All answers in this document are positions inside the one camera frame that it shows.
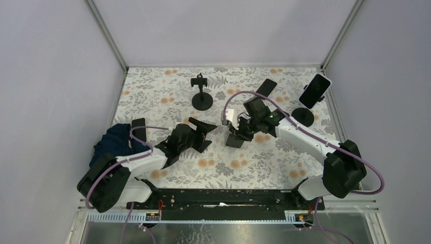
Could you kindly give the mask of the small black phone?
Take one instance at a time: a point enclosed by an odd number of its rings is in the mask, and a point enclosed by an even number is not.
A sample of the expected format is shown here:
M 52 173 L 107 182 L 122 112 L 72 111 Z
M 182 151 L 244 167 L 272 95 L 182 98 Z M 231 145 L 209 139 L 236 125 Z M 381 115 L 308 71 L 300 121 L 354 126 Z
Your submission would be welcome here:
M 146 133 L 146 120 L 145 118 L 137 118 L 131 121 L 131 129 L 133 139 L 137 142 L 147 142 Z

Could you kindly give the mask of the black round-base phone stand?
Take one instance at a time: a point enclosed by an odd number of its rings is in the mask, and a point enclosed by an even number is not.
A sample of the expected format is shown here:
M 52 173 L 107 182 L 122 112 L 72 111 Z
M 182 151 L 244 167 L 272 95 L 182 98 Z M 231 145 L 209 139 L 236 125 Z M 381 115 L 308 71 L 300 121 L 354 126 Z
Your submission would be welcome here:
M 309 103 L 304 107 L 295 108 L 292 111 L 291 116 L 300 124 L 310 127 L 317 120 L 317 116 L 311 111 L 311 109 L 318 103 L 322 102 L 324 99 L 325 96 L 322 96 L 314 104 Z

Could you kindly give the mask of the lilac-cased phone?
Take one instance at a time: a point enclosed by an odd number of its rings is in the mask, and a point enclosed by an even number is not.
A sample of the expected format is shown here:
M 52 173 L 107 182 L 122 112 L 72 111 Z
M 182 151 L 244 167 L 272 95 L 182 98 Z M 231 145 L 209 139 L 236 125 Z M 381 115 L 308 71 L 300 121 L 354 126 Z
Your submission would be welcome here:
M 299 102 L 307 109 L 312 109 L 317 103 L 324 99 L 325 93 L 332 85 L 332 81 L 322 73 L 317 73 L 304 87 L 299 97 Z

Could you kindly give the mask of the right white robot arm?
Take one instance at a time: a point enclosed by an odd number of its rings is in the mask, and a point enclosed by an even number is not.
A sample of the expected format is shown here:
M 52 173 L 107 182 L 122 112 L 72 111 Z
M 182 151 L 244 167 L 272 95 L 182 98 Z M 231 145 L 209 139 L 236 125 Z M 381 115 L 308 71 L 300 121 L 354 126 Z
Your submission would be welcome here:
M 221 120 L 238 141 L 251 141 L 262 132 L 300 147 L 323 166 L 319 176 L 306 178 L 294 189 L 294 207 L 305 209 L 313 199 L 332 195 L 345 198 L 366 176 L 358 148 L 352 141 L 328 140 L 276 109 L 271 111 L 263 100 L 253 97 L 244 103 L 249 118 L 239 117 L 234 109 L 224 108 Z

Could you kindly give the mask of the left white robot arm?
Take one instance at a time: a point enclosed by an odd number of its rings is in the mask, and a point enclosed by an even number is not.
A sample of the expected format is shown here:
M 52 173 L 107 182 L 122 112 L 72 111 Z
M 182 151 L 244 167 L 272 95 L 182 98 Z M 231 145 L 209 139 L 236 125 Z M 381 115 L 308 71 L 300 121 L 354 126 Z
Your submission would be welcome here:
M 106 212 L 116 205 L 139 202 L 144 208 L 156 206 L 158 196 L 136 177 L 170 167 L 182 152 L 192 148 L 203 153 L 212 143 L 206 140 L 216 125 L 193 117 L 187 123 L 169 128 L 170 135 L 155 146 L 146 141 L 145 120 L 116 124 L 94 146 L 89 170 L 77 184 L 88 209 Z

